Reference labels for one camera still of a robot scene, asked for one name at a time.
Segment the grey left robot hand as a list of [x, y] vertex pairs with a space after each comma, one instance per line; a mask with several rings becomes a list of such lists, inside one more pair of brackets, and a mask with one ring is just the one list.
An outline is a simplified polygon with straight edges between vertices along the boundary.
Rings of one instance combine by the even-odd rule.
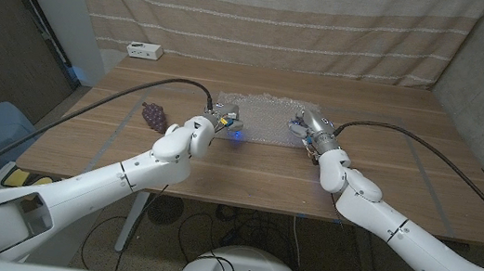
[[217, 102], [211, 109], [203, 113], [203, 117], [211, 122], [216, 132], [222, 129], [237, 132], [243, 129], [238, 105]]

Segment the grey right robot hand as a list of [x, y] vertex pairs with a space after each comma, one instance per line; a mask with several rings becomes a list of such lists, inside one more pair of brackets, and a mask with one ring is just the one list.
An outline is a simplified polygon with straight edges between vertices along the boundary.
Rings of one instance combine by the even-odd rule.
[[340, 148], [334, 136], [332, 122], [325, 119], [318, 110], [302, 109], [287, 125], [291, 133], [299, 137], [306, 148], [313, 149], [317, 155]]

